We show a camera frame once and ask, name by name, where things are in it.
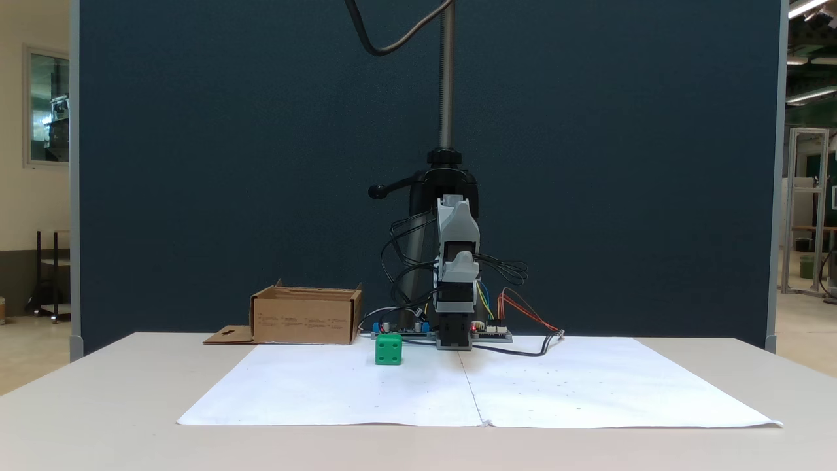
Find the white table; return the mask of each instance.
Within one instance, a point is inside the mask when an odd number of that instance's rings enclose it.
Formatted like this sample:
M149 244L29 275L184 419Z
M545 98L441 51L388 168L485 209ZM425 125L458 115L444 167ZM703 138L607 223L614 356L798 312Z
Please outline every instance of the white table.
M784 429L180 426L253 348L207 336L133 334L0 397L0 468L837 468L837 379L736 340L639 339Z

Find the green bin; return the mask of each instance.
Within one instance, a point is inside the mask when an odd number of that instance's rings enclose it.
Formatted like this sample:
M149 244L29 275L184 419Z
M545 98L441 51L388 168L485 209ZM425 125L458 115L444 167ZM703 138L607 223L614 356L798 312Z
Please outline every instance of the green bin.
M803 255L802 260L799 261L799 275L802 278L814 279L814 256Z

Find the window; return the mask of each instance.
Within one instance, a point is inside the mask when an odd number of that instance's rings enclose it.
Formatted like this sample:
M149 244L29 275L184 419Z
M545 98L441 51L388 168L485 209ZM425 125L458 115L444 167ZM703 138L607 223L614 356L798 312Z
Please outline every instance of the window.
M69 163L69 57L23 48L23 164Z

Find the yellow wire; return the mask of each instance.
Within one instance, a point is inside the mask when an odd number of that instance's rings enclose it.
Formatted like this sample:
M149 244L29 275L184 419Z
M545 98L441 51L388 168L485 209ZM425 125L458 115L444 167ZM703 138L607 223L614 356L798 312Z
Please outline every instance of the yellow wire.
M482 287L479 283L476 284L476 289L480 292L480 301L482 301L482 305L485 306L485 311L488 313L488 318L493 319L494 313L491 312L491 309L488 309L488 303L485 302L485 294L483 294Z

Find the blue wire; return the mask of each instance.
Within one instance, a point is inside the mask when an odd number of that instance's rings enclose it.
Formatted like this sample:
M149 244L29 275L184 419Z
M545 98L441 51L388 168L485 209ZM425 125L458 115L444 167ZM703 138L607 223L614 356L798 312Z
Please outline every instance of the blue wire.
M491 297L488 295L488 288L485 287L482 280L480 280L480 286L482 286L482 298L485 300L485 304L488 304L488 309L491 310Z

